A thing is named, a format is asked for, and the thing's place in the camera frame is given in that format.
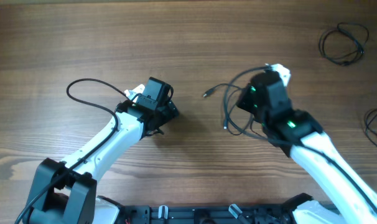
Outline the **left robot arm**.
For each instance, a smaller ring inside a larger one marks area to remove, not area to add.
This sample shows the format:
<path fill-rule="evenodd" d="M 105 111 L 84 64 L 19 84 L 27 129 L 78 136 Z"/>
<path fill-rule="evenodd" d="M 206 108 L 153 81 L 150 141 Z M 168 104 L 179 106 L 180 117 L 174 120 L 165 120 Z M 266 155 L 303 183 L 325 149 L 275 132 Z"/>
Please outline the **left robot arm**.
<path fill-rule="evenodd" d="M 109 123 L 74 153 L 57 162 L 46 158 L 35 172 L 16 223 L 131 223 L 130 210 L 97 194 L 97 185 L 116 160 L 179 115 L 173 87 L 150 77 L 146 85 L 122 93 L 125 101 L 109 113 Z"/>

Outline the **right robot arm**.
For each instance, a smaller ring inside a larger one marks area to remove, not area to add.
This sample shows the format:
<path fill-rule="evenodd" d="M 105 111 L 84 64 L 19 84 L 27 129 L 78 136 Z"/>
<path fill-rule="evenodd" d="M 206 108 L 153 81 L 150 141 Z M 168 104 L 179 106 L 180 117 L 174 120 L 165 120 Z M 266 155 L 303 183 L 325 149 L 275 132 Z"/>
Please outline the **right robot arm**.
<path fill-rule="evenodd" d="M 251 113 L 267 140 L 320 185 L 347 223 L 377 223 L 377 193 L 345 162 L 320 123 L 292 107 L 283 75 L 261 67 L 237 106 Z"/>

